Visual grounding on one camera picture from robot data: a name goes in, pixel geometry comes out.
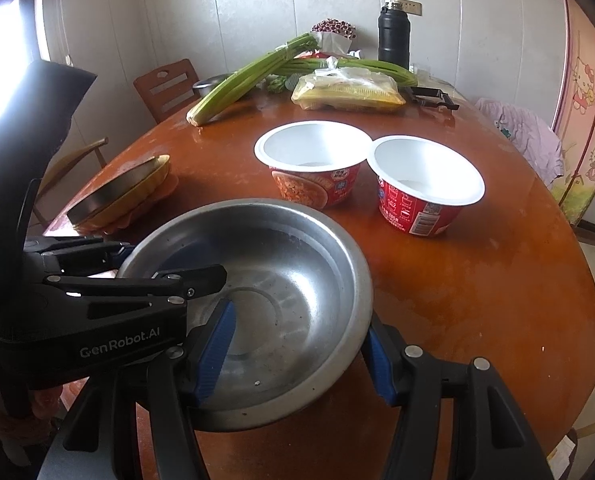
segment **blue gripper pad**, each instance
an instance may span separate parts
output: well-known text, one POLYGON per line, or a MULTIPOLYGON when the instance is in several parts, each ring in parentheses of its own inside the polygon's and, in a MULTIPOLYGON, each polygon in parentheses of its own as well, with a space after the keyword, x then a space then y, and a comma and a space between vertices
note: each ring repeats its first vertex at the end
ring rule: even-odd
POLYGON ((228 301, 221 314, 219 310, 220 305, 218 304, 204 328, 204 330, 210 330, 210 326, 214 326, 196 367, 196 384, 193 396, 198 406, 213 394, 222 366, 224 366, 226 352, 228 352, 232 336, 235 334, 235 306, 232 301, 228 301), (219 316, 219 319, 215 322, 213 316, 219 316))
POLYGON ((393 363, 388 358, 386 350, 372 326, 362 343, 362 357, 369 369, 377 394, 389 406, 397 405, 397 393, 393 382, 393 363))

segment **red paper bowl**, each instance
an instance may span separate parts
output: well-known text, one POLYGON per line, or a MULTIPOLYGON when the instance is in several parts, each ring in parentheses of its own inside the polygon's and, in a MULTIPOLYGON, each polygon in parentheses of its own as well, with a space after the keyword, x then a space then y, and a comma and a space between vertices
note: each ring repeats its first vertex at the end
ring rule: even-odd
POLYGON ((474 165, 432 140, 382 137, 373 142, 368 162, 379 177, 380 212, 405 233, 438 235, 464 206, 484 196, 474 165))
POLYGON ((255 155, 285 200, 323 209, 344 200, 355 184, 371 138, 332 121, 284 124, 260 137, 255 155))

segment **wooden chair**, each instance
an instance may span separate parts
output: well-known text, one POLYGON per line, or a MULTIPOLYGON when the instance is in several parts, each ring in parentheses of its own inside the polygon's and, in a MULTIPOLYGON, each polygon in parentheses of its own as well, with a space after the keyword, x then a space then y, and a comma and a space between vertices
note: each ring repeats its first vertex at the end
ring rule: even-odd
POLYGON ((39 212, 37 209, 37 202, 46 194, 48 193, 55 185, 62 180, 66 174, 74 168, 79 161, 82 160, 86 155, 90 152, 95 152, 97 156, 98 162, 100 166, 103 168, 106 166, 106 160, 104 160, 104 156, 101 154, 100 148, 108 144, 108 137, 104 139, 96 140, 95 142, 90 143, 88 146, 84 146, 74 152, 68 153, 67 155, 60 158, 55 164, 53 164, 44 175, 42 182, 39 184, 39 189, 37 191, 37 197, 35 198, 35 205, 33 206, 33 213, 35 214, 37 220, 42 225, 44 229, 47 229, 50 225, 50 220, 44 218, 44 216, 39 212))
POLYGON ((180 101, 184 94, 192 91, 193 85, 198 80, 199 78, 197 78, 190 61, 182 59, 139 76, 133 81, 133 86, 135 86, 137 93, 146 104, 155 121, 161 123, 199 98, 198 94, 193 94, 180 101), (170 83, 174 79, 180 78, 180 76, 184 76, 184 79, 173 84, 170 83))

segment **yellow bowl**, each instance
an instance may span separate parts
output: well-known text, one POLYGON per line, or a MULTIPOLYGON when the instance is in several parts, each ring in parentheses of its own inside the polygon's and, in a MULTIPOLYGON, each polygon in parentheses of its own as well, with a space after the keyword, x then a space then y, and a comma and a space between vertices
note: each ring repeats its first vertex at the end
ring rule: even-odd
POLYGON ((101 230, 111 222, 116 221, 140 205, 148 196, 164 182, 170 171, 170 156, 160 155, 157 157, 156 168, 153 172, 136 184, 115 202, 107 205, 101 211, 90 218, 75 225, 76 231, 93 232, 101 230))

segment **pink cloth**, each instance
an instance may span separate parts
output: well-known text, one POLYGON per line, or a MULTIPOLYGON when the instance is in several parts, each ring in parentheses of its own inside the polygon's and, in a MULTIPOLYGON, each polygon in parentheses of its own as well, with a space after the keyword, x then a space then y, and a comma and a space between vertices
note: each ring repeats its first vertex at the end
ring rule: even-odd
POLYGON ((495 123, 550 189, 564 174, 562 143, 551 128, 526 108, 481 98, 475 107, 495 123))

